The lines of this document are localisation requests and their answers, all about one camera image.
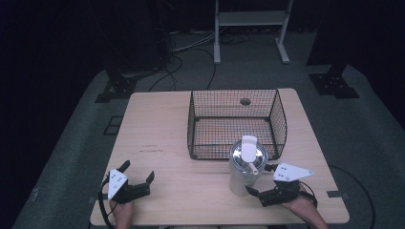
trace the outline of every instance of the canister lid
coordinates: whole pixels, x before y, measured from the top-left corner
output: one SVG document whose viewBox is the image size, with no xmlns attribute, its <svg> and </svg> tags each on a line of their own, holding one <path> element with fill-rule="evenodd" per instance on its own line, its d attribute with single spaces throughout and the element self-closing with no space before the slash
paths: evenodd
<svg viewBox="0 0 405 229">
<path fill-rule="evenodd" d="M 246 162 L 244 158 L 242 158 L 242 141 L 239 140 L 237 141 L 231 151 L 230 151 L 230 158 L 232 164 L 234 164 L 239 170 L 243 172 L 251 172 L 251 169 L 249 167 L 249 162 Z M 260 171 L 263 167 L 266 166 L 267 164 L 267 151 L 266 148 L 260 143 L 256 142 L 256 154 L 255 157 L 253 158 L 253 165 Z"/>
</svg>

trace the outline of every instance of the shelf leg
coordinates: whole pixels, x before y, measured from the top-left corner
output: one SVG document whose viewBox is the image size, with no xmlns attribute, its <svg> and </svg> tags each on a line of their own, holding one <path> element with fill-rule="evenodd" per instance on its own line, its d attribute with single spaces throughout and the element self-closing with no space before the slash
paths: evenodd
<svg viewBox="0 0 405 229">
<path fill-rule="evenodd" d="M 288 58 L 286 49 L 284 48 L 283 42 L 284 42 L 284 37 L 286 36 L 287 25 L 288 25 L 289 16 L 291 14 L 292 3 L 293 3 L 293 0 L 289 0 L 286 14 L 284 15 L 283 26 L 281 28 L 280 36 L 275 39 L 276 44 L 277 44 L 277 49 L 279 50 L 281 59 L 283 60 L 283 64 L 289 63 L 289 58 Z"/>
<path fill-rule="evenodd" d="M 219 0 L 215 1 L 215 41 L 214 41 L 214 64 L 221 64 L 220 53 L 220 6 Z"/>
</svg>

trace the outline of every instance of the dark background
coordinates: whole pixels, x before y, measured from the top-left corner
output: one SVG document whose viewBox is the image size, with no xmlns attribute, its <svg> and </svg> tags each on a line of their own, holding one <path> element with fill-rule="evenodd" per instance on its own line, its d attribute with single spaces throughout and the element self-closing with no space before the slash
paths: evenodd
<svg viewBox="0 0 405 229">
<path fill-rule="evenodd" d="M 0 1 L 3 226 L 13 225 L 78 100 L 104 69 L 106 55 L 139 68 L 159 67 L 163 29 L 213 29 L 214 1 L 167 3 L 163 26 L 154 0 Z M 221 1 L 222 10 L 285 5 Z M 343 56 L 367 76 L 404 127 L 404 10 L 399 0 L 295 1 L 288 30 L 318 31 L 308 64 L 331 64 Z"/>
</svg>

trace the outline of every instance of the white shelf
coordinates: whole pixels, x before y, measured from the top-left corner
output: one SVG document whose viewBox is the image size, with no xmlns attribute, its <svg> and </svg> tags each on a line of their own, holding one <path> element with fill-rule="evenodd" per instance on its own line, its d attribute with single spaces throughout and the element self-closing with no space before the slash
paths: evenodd
<svg viewBox="0 0 405 229">
<path fill-rule="evenodd" d="M 219 26 L 283 25 L 285 14 L 284 10 L 220 12 Z"/>
<path fill-rule="evenodd" d="M 215 1 L 215 42 L 214 63 L 221 64 L 220 53 L 220 27 L 226 26 L 272 26 L 281 25 L 280 35 L 275 39 L 277 49 L 284 64 L 289 63 L 289 58 L 283 41 L 286 35 L 289 15 L 293 0 L 288 0 L 286 10 L 272 11 L 220 11 L 219 0 Z"/>
</svg>

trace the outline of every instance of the wooden table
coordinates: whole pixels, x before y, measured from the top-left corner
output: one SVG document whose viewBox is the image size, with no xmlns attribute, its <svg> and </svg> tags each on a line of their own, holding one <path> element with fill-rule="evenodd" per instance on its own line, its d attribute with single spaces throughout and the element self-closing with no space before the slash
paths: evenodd
<svg viewBox="0 0 405 229">
<path fill-rule="evenodd" d="M 281 159 L 311 169 L 315 175 L 303 181 L 314 191 L 318 210 L 327 223 L 344 223 L 349 213 L 342 198 L 329 198 L 338 190 L 309 124 L 297 93 L 280 89 L 288 124 Z M 152 171 L 151 195 L 135 200 L 134 225 L 271 225 L 303 223 L 278 205 L 264 208 L 253 196 L 236 197 L 228 187 L 227 161 L 193 160 L 187 150 L 187 117 L 190 92 L 135 93 L 131 96 L 107 172 L 125 160 L 129 184 L 143 183 Z M 271 173 L 265 172 L 254 188 L 272 189 Z M 96 202 L 93 225 L 104 225 Z"/>
</svg>

